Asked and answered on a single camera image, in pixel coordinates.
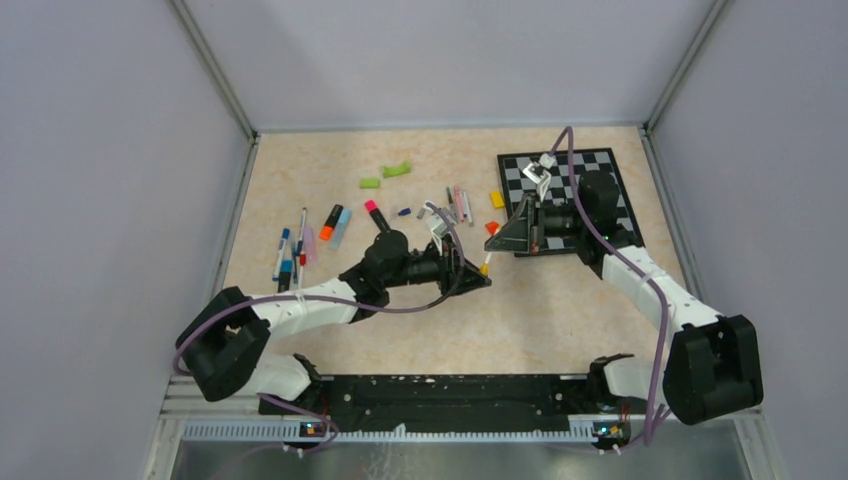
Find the pink translucent pen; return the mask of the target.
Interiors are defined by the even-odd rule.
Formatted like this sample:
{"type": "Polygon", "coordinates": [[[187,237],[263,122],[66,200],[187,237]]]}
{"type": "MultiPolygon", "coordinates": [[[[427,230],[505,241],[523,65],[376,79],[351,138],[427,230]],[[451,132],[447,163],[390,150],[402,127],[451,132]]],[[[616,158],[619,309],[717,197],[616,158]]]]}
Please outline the pink translucent pen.
{"type": "Polygon", "coordinates": [[[465,221],[462,192],[459,185],[453,186],[453,210],[459,223],[465,221]]]}

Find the green thin pen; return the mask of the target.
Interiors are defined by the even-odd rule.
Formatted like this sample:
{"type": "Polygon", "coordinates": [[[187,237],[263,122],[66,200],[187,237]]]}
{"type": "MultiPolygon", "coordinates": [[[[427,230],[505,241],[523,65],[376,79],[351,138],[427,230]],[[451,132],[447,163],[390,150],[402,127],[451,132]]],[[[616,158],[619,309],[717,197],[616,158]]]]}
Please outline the green thin pen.
{"type": "Polygon", "coordinates": [[[455,202],[454,202],[452,189],[451,189],[451,187],[446,186],[445,191],[446,191],[446,197],[447,197],[447,201],[448,201],[449,212],[453,217],[456,217],[457,210],[456,210],[456,205],[455,205],[455,202]]]}

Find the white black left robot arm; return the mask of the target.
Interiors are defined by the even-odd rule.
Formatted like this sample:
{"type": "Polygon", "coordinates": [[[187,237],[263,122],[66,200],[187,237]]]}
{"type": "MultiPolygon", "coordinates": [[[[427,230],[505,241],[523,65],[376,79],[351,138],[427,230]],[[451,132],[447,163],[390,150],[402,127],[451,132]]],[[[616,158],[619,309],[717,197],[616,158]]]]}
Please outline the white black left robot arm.
{"type": "Polygon", "coordinates": [[[436,284],[445,301],[491,281],[450,236],[419,251],[410,249],[403,233],[388,230],[376,236],[359,263],[313,287],[266,296],[238,287],[221,290],[177,338],[177,362],[208,402],[244,392],[269,394],[308,413],[321,397],[315,367],[301,354],[269,353],[267,345],[389,313],[390,289],[426,283],[436,284]]]}

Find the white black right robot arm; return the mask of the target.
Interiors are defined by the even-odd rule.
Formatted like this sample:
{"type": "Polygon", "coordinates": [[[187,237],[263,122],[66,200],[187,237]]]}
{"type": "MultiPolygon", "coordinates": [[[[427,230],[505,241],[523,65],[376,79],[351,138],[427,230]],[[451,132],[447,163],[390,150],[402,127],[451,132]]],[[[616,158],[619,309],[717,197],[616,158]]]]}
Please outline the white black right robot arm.
{"type": "Polygon", "coordinates": [[[626,398],[664,406],[696,425],[758,406],[764,398],[757,332],[743,315],[727,316],[678,284],[617,219],[620,189],[602,171],[578,176],[573,198],[556,205],[535,192],[484,244],[488,252],[537,255],[549,240],[575,248],[584,265],[619,290],[657,329],[654,360],[630,354],[596,359],[589,404],[612,412],[626,398]]]}

